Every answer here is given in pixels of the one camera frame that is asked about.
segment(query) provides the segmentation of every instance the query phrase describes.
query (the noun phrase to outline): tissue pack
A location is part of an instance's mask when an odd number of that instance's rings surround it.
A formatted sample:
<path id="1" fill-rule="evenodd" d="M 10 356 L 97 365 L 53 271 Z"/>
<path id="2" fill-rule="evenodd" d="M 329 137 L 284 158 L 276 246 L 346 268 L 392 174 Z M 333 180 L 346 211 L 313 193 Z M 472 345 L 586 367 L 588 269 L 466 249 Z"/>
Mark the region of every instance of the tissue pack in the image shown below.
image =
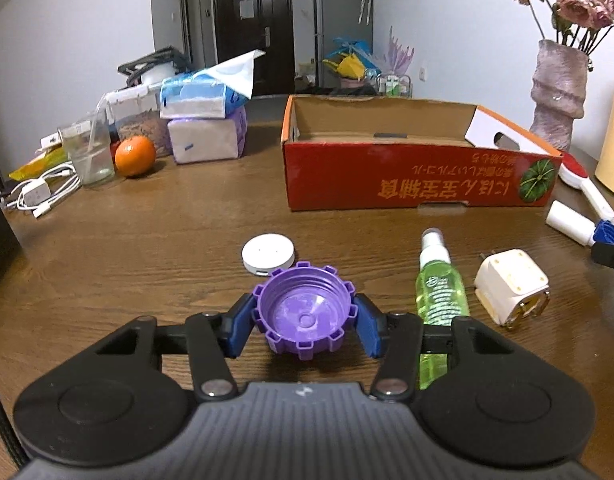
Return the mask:
<path id="1" fill-rule="evenodd" d="M 174 119 L 168 128 L 177 164 L 239 158 L 245 146 L 247 115 L 240 107 L 226 119 Z"/>
<path id="2" fill-rule="evenodd" d="M 163 80 L 161 117 L 225 119 L 251 99 L 254 60 L 263 54 L 253 50 L 216 66 Z"/>

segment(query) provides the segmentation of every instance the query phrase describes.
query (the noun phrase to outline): yellow package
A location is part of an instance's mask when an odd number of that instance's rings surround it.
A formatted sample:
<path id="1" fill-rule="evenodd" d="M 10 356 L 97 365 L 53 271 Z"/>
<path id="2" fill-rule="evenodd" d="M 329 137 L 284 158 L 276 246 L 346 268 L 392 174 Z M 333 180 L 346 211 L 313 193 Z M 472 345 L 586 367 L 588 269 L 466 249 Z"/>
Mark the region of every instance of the yellow package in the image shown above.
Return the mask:
<path id="1" fill-rule="evenodd" d="M 18 170 L 10 173 L 10 178 L 17 182 L 22 182 L 28 178 L 39 177 L 42 173 L 51 168 L 67 162 L 67 154 L 62 146 L 58 146 L 50 152 L 43 152 L 36 158 L 30 160 Z"/>

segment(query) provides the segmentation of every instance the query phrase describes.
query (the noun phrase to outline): metal pivot screw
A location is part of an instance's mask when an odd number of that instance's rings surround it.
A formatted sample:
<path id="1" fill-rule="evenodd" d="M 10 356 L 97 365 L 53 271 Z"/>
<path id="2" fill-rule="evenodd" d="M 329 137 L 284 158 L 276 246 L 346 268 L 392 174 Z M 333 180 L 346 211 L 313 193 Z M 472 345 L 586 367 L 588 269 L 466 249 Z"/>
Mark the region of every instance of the metal pivot screw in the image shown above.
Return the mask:
<path id="1" fill-rule="evenodd" d="M 209 397 L 224 397 L 233 390 L 233 384 L 225 379 L 212 379 L 200 386 L 200 390 Z"/>
<path id="2" fill-rule="evenodd" d="M 402 379 L 381 379 L 376 383 L 376 390 L 388 396 L 400 395 L 407 391 L 407 383 Z"/>

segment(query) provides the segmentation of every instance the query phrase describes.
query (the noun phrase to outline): vase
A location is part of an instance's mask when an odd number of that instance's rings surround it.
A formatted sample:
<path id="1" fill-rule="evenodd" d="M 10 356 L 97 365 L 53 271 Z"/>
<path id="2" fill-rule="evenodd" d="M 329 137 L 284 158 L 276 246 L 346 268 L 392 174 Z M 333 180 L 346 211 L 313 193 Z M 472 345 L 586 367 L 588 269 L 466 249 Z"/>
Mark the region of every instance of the vase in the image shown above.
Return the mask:
<path id="1" fill-rule="evenodd" d="M 540 40 L 538 46 L 532 88 L 536 109 L 530 130 L 568 152 L 574 119 L 584 117 L 589 56 L 551 40 Z"/>

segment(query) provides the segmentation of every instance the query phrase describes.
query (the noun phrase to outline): black cable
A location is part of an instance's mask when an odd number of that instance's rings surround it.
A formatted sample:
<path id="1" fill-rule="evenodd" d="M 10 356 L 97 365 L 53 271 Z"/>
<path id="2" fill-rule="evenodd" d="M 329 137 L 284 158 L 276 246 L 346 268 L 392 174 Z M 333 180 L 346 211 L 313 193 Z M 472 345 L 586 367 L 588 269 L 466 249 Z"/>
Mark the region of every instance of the black cable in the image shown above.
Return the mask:
<path id="1" fill-rule="evenodd" d="M 7 448 L 7 452 L 12 457 L 12 461 L 16 464 L 18 469 L 23 468 L 29 461 L 30 457 L 27 456 L 25 450 L 23 449 L 20 440 L 18 440 L 18 436 L 14 432 L 14 428 L 12 428 L 12 424 L 10 420 L 7 418 L 7 414 L 5 413 L 5 408 L 2 406 L 1 397 L 0 397 L 0 436 L 2 442 L 5 444 Z"/>

